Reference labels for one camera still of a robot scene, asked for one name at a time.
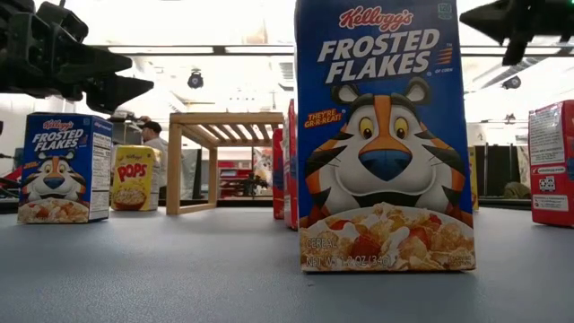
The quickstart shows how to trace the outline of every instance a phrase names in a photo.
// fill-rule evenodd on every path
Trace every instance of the tony the tiger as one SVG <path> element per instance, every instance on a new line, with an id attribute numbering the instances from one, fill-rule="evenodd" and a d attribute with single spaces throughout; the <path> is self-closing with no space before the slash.
<path id="1" fill-rule="evenodd" d="M 22 183 L 25 203 L 49 197 L 81 202 L 81 194 L 86 191 L 86 182 L 82 175 L 70 167 L 69 161 L 74 155 L 72 150 L 64 156 L 47 156 L 40 153 L 40 166 Z"/>
<path id="2" fill-rule="evenodd" d="M 332 99 L 349 107 L 347 122 L 306 161 L 314 207 L 301 227 L 383 201 L 448 214 L 472 226 L 472 216 L 458 208 L 465 165 L 417 113 L 417 106 L 431 101 L 421 77 L 411 79 L 404 94 L 361 94 L 348 84 L 334 87 Z"/>

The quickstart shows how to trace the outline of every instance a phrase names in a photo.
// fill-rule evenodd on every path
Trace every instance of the blue nose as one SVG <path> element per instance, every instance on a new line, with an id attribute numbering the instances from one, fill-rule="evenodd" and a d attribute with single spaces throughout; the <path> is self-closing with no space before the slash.
<path id="1" fill-rule="evenodd" d="M 410 153 L 396 150 L 372 151 L 359 156 L 363 166 L 384 181 L 390 181 L 400 175 L 412 159 Z"/>
<path id="2" fill-rule="evenodd" d="M 45 178 L 44 183 L 49 188 L 55 189 L 55 188 L 59 188 L 60 185 L 64 184 L 64 179 L 63 178 Z"/>

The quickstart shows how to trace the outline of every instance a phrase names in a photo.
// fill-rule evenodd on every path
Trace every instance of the kellogg's logo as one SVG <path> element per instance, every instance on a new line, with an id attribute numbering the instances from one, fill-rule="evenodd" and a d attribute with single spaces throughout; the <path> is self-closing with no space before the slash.
<path id="1" fill-rule="evenodd" d="M 125 181 L 126 178 L 133 179 L 138 177 L 144 177 L 146 171 L 147 171 L 147 165 L 141 163 L 129 164 L 117 168 L 117 174 L 119 176 L 119 181 L 121 182 Z"/>
<path id="2" fill-rule="evenodd" d="M 401 13 L 383 13 L 380 6 L 364 9 L 362 5 L 349 9 L 339 16 L 339 27 L 354 29 L 357 26 L 378 26 L 380 31 L 398 31 L 413 22 L 414 14 L 404 9 Z"/>
<path id="3" fill-rule="evenodd" d="M 62 122 L 62 120 L 48 120 L 42 126 L 45 130 L 58 129 L 59 131 L 66 131 L 74 126 L 74 122 Z"/>

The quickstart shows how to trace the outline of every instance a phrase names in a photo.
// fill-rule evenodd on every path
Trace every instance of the person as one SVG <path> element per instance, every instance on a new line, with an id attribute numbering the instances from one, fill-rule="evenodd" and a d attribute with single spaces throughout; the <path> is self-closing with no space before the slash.
<path id="1" fill-rule="evenodd" d="M 160 138 L 161 126 L 149 117 L 141 117 L 143 145 L 155 148 L 161 152 L 160 167 L 160 199 L 165 199 L 168 185 L 168 142 Z"/>

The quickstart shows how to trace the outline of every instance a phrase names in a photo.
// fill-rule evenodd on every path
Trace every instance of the bowl of cereal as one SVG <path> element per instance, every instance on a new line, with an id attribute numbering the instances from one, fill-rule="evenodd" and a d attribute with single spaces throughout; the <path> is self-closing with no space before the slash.
<path id="1" fill-rule="evenodd" d="M 146 195 L 140 189 L 121 188 L 113 200 L 114 209 L 118 211 L 139 211 L 145 204 Z"/>
<path id="2" fill-rule="evenodd" d="M 381 203 L 300 229 L 306 271 L 474 269 L 473 229 L 445 214 Z"/>

